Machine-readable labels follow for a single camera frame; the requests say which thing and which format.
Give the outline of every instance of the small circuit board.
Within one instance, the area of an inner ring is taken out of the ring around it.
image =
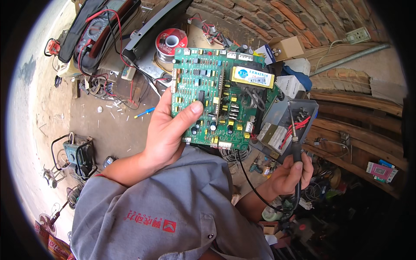
[[[202,116],[184,133],[183,141],[221,149],[248,148],[257,109],[234,78],[265,89],[267,107],[277,95],[277,87],[273,84],[274,75],[244,69],[247,64],[259,69],[266,66],[263,57],[245,53],[176,49],[171,83],[172,117],[196,100],[204,105]]]

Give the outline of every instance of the power outlet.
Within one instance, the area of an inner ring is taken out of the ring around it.
[[[347,35],[347,41],[350,44],[356,44],[359,42],[371,40],[371,36],[368,33],[366,27],[361,27],[354,31],[347,32],[346,35]]]

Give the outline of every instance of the capacitor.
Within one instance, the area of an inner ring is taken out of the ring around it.
[[[228,125],[228,126],[227,126],[227,133],[228,133],[228,134],[232,134],[232,133],[233,133],[233,128],[234,128],[234,127],[233,127],[232,125]]]
[[[211,131],[215,131],[215,130],[217,130],[217,126],[216,126],[216,124],[215,124],[215,121],[212,121],[212,122],[211,122],[211,125],[209,126],[209,129],[210,129]]]
[[[248,50],[247,44],[243,44],[237,49],[238,52],[246,52],[247,50]]]

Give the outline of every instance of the circuit board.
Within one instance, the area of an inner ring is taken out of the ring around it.
[[[192,102],[204,105],[201,118],[183,135],[186,143],[221,149],[247,149],[257,109],[251,98],[232,82],[236,66],[256,63],[265,67],[264,58],[226,50],[177,48],[172,72],[172,117]],[[277,94],[275,85],[267,90],[267,104]]]

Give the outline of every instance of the blue screwdriver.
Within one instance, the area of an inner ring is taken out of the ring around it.
[[[154,107],[147,109],[145,112],[138,114],[137,116],[134,116],[134,118],[138,118],[139,116],[143,116],[144,114],[150,114],[150,112],[152,112],[153,110],[155,110]]]

